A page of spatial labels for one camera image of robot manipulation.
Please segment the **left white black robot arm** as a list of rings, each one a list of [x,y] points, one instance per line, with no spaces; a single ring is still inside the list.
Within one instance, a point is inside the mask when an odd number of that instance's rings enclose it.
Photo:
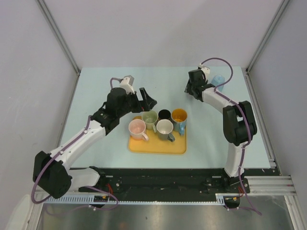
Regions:
[[[120,119],[129,113],[151,111],[157,101],[150,97],[144,88],[140,88],[142,100],[133,89],[116,87],[110,90],[106,102],[87,119],[85,127],[62,146],[50,153],[43,151],[35,156],[33,181],[30,195],[25,195],[14,208],[7,223],[8,230],[24,230],[32,204],[41,204],[49,198],[61,198],[69,190],[89,186],[102,191],[106,180],[94,168],[69,170],[73,163],[95,142],[103,139],[116,126]]]

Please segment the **dark grey mug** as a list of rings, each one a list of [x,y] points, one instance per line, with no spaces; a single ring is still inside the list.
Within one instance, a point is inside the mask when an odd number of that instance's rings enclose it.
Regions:
[[[156,129],[157,129],[158,138],[160,140],[168,140],[171,142],[174,142],[176,140],[174,135],[172,134],[173,124],[170,120],[167,119],[160,120],[156,125]]]

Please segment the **brown dark mug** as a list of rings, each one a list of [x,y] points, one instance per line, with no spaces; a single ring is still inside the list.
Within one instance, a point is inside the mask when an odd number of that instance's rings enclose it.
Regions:
[[[160,110],[158,113],[158,119],[159,120],[163,120],[163,119],[171,120],[171,112],[167,109]]]

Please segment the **blue butterfly mug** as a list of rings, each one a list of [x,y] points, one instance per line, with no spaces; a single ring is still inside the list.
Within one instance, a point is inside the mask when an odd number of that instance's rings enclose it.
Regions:
[[[172,111],[171,119],[174,126],[174,131],[181,136],[185,135],[188,114],[184,109],[178,108]]]

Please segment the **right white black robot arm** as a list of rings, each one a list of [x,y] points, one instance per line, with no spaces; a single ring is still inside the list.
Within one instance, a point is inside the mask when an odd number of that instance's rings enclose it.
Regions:
[[[223,133],[228,141],[228,155],[223,168],[221,186],[233,192],[244,178],[244,155],[246,147],[257,133],[257,125],[251,103],[236,103],[209,84],[201,69],[189,71],[185,93],[207,103],[223,115]]]

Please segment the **pink mug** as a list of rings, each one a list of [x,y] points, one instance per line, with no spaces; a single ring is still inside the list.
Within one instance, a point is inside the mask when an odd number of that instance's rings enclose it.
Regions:
[[[146,124],[140,119],[134,119],[129,123],[130,136],[135,140],[148,141],[146,134]]]

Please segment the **light green mug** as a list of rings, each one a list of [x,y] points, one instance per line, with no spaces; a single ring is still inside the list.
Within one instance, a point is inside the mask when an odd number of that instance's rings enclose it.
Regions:
[[[146,124],[146,129],[154,133],[157,132],[156,124],[158,122],[158,113],[155,111],[143,112],[142,120]]]

